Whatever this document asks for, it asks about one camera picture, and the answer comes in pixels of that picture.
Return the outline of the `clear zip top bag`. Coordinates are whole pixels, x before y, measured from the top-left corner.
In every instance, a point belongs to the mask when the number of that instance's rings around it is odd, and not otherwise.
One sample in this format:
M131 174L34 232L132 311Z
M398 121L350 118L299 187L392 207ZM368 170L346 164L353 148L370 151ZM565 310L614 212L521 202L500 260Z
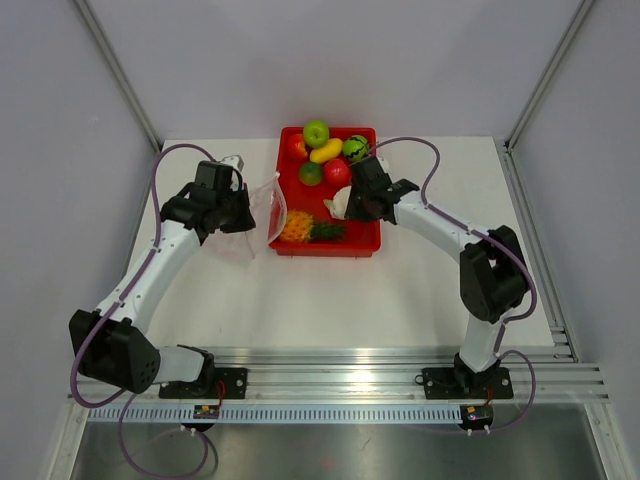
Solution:
M276 240L285 227L288 213L279 180L280 173L276 172L267 183L249 190L250 212L256 222L254 229L232 234L216 232L206 240L205 251L231 262L245 263Z

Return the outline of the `toy cauliflower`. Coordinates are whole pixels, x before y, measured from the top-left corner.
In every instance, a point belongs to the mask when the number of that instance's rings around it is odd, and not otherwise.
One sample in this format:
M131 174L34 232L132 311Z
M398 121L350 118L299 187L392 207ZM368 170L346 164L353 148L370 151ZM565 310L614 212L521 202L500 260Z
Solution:
M349 198L351 194L351 186L346 186L338 190L330 199L323 201L324 206L329 212L331 218L336 220L345 220L348 208Z

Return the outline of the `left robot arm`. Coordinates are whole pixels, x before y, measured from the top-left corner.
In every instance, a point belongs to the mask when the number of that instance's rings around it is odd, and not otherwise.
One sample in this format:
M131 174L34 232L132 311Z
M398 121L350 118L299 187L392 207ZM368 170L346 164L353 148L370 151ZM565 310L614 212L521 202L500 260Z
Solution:
M136 394L172 382L195 398L214 390L209 353L156 347L147 332L174 278L209 236L255 228L242 168L238 156L202 161L194 180L159 206L154 237L132 271L94 310L79 310L69 322L73 380L85 376Z

